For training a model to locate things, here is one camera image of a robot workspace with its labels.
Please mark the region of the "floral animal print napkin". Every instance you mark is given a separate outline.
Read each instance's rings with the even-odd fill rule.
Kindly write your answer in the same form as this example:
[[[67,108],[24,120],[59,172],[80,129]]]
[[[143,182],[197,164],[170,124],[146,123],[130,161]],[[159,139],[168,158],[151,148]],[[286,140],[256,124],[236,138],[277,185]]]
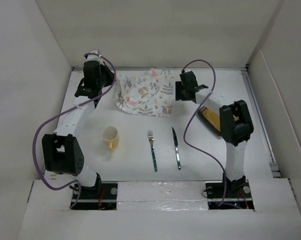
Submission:
[[[170,117],[175,102],[175,77],[151,68],[137,76],[118,74],[113,100],[122,111],[141,116]]]

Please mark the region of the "square black amber plate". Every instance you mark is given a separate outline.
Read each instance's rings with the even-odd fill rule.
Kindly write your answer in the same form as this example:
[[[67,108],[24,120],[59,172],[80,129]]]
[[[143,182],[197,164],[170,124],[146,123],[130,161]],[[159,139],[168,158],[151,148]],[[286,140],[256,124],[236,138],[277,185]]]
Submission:
[[[220,127],[220,116],[214,113],[212,110],[206,108],[205,106],[201,107],[197,111],[198,117],[201,119],[203,124],[216,136],[222,137],[221,127]]]

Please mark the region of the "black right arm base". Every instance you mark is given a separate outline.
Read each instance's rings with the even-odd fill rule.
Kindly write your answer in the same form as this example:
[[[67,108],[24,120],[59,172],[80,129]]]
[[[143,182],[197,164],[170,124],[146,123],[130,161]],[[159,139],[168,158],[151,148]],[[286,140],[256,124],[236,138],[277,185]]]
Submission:
[[[206,181],[202,196],[209,210],[255,209],[248,180],[240,180],[237,185],[228,180]]]

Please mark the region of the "green-handled steel fork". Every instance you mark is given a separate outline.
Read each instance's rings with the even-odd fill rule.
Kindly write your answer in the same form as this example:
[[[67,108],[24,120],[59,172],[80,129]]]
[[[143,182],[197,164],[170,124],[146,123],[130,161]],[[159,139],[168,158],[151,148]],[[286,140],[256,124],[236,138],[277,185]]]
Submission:
[[[153,132],[151,130],[147,131],[147,137],[148,137],[148,141],[149,141],[149,144],[150,144],[154,171],[157,172],[158,167],[157,167],[157,160],[156,160],[155,148],[154,148],[154,135],[153,135]]]

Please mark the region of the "green-handled steel knife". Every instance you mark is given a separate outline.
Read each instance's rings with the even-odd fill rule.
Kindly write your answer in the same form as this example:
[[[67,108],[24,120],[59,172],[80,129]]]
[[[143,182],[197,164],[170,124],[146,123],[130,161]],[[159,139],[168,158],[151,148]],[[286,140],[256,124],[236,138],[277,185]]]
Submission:
[[[178,168],[178,170],[181,170],[181,161],[180,161],[180,154],[179,154],[179,148],[178,148],[178,139],[177,139],[175,129],[173,127],[171,127],[171,128],[172,128],[172,135],[173,135],[173,141],[174,141],[174,149],[175,149],[177,168]]]

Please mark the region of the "yellow ceramic mug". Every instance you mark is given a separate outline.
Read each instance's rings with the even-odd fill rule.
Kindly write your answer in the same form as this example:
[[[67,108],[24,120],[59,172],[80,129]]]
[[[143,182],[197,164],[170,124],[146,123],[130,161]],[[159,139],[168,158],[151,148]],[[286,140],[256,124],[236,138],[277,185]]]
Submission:
[[[101,137],[110,150],[114,150],[119,144],[119,132],[114,126],[105,127],[101,132]]]

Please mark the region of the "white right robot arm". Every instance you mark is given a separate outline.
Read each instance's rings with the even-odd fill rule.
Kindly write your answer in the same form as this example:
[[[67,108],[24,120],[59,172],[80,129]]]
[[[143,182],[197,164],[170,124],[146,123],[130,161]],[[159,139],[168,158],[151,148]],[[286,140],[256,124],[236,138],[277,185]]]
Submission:
[[[191,70],[182,70],[179,76],[180,81],[175,83],[175,99],[198,104],[198,110],[206,110],[207,116],[219,124],[219,134],[226,143],[226,181],[221,190],[227,197],[233,197],[246,182],[245,150],[254,131],[247,103],[227,100],[214,93],[212,88],[199,85]]]

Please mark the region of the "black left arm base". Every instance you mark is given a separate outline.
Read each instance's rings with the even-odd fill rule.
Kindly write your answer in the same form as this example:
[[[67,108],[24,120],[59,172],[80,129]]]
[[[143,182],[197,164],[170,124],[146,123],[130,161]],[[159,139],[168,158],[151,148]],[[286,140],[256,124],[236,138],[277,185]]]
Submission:
[[[70,208],[72,210],[112,211],[117,209],[118,182],[102,181],[98,189],[82,187],[78,201],[78,184],[73,190]]]

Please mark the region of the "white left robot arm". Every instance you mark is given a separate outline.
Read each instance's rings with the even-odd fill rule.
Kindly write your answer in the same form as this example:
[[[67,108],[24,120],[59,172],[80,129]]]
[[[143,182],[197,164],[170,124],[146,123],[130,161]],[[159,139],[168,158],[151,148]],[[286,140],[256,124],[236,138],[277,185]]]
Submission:
[[[97,50],[84,55],[83,78],[74,94],[72,107],[51,134],[42,137],[45,169],[58,175],[70,175],[84,187],[90,198],[102,193],[99,175],[85,165],[85,158],[77,139],[90,114],[96,109],[103,88],[111,89],[116,81],[114,66]]]

